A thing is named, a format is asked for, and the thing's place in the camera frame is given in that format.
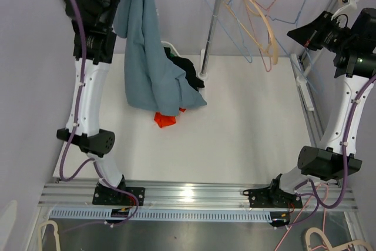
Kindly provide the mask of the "beige wooden hanger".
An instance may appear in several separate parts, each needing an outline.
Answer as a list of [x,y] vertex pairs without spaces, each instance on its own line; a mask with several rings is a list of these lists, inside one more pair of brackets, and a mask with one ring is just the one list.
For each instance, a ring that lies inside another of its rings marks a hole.
[[[245,52],[246,53],[245,57],[251,61],[253,56],[252,56],[250,50],[248,49],[247,44],[245,43],[245,39],[248,38],[249,40],[252,41],[252,43],[254,43],[254,41],[250,38],[253,35],[253,33],[251,31],[251,27],[250,27],[248,17],[247,17],[247,14],[246,14],[246,8],[244,6],[244,1],[239,0],[240,5],[242,6],[241,11],[243,11],[245,13],[245,19],[246,19],[245,22],[243,22],[240,19],[240,17],[237,15],[236,10],[233,8],[234,0],[221,0],[221,2],[224,5],[224,7],[227,9],[229,14],[233,17],[234,21],[236,22],[236,24],[238,26],[239,34],[240,34],[240,37],[241,37],[241,44],[242,44],[242,47],[240,48],[240,50]],[[253,25],[255,27],[255,30],[258,31],[258,28],[261,28],[261,37],[260,38],[264,39],[265,34],[264,34],[263,23],[260,23],[260,21],[258,19],[255,19],[253,17],[251,17],[251,19],[253,20]],[[254,43],[254,45],[255,45],[257,52],[260,56],[258,47],[256,46],[255,43]]]

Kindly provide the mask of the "orange t shirt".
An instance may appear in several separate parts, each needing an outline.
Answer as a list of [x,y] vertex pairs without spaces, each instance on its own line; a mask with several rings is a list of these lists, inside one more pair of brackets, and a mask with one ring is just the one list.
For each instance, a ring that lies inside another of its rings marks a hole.
[[159,128],[166,128],[169,126],[173,126],[177,123],[181,114],[185,112],[186,112],[185,108],[180,108],[179,114],[177,116],[168,116],[168,115],[163,115],[159,112],[156,112],[154,115],[154,121],[156,122]]

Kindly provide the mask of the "black t shirt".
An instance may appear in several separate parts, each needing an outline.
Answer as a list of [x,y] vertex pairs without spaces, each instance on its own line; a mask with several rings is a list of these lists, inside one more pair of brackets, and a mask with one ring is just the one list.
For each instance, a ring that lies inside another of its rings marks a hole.
[[198,78],[196,70],[194,68],[193,62],[187,58],[182,58],[179,56],[169,57],[176,66],[185,71],[185,78],[188,84],[196,91],[204,88],[204,82]]

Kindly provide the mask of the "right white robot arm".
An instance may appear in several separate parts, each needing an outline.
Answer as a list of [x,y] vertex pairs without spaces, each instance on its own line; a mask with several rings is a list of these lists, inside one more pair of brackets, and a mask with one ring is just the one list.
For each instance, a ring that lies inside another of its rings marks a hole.
[[341,180],[345,189],[348,177],[360,170],[362,161],[355,157],[356,137],[375,82],[375,9],[364,8],[350,28],[339,26],[337,16],[324,11],[287,35],[311,51],[325,48],[335,53],[335,95],[319,145],[304,146],[297,166],[272,180],[267,199],[276,207],[295,200],[299,188],[307,184]]

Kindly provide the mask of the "pink wire hanger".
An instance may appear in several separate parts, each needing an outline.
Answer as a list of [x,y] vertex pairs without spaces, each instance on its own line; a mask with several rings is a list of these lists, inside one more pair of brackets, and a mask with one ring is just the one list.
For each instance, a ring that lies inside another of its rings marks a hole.
[[[273,70],[273,67],[278,63],[278,45],[276,36],[274,34],[273,28],[270,21],[268,20],[269,12],[273,5],[276,3],[276,0],[264,7],[259,3],[259,0],[243,0],[244,6],[246,8],[246,14],[248,21],[251,27],[253,35],[250,37],[256,46],[261,56],[262,63],[264,65],[265,71],[267,73]],[[253,25],[253,20],[251,17],[258,19],[260,23],[264,25],[264,34],[265,38],[261,39],[261,28],[258,28],[258,31],[255,30]]]

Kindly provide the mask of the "grey blue t shirt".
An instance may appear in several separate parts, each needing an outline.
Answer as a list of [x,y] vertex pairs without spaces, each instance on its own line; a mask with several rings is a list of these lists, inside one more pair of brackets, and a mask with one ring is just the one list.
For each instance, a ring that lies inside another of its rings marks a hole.
[[166,56],[155,0],[120,0],[113,26],[126,39],[125,94],[130,106],[176,116],[181,108],[207,104],[189,85],[186,72]]

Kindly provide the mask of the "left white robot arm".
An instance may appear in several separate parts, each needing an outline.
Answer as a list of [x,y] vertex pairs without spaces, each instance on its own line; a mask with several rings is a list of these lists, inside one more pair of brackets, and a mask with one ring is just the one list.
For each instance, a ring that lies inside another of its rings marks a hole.
[[74,172],[66,177],[63,173],[68,150],[75,145],[86,155],[77,171],[92,162],[99,177],[93,204],[137,206],[138,198],[126,189],[124,175],[110,153],[115,134],[99,125],[102,92],[116,41],[112,25],[120,0],[64,1],[66,15],[71,19],[75,33],[73,57],[76,73],[69,119],[56,133],[56,137],[66,143],[59,177],[69,182],[78,175]]

